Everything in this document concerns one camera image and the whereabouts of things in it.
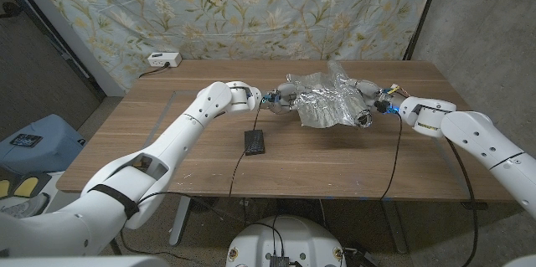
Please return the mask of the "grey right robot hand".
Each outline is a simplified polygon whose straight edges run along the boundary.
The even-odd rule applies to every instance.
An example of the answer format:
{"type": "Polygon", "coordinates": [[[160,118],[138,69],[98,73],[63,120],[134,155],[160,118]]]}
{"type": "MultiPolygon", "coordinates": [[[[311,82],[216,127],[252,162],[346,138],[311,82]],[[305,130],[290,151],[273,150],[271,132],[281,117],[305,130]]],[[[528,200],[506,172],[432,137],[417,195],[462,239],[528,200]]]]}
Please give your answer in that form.
{"type": "Polygon", "coordinates": [[[398,113],[400,104],[405,99],[398,94],[398,85],[382,88],[372,81],[359,80],[355,87],[363,97],[365,104],[372,111],[382,114],[398,113]]]}

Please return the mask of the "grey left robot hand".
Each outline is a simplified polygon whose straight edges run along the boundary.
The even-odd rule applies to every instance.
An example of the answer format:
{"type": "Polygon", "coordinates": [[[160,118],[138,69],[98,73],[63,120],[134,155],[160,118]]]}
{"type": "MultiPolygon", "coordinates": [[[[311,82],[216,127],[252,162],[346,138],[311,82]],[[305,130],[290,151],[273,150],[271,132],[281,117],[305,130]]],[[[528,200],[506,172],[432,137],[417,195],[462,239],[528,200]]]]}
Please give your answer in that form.
{"type": "Polygon", "coordinates": [[[293,83],[284,83],[263,95],[260,108],[281,115],[293,111],[297,98],[297,87],[293,83]]]}

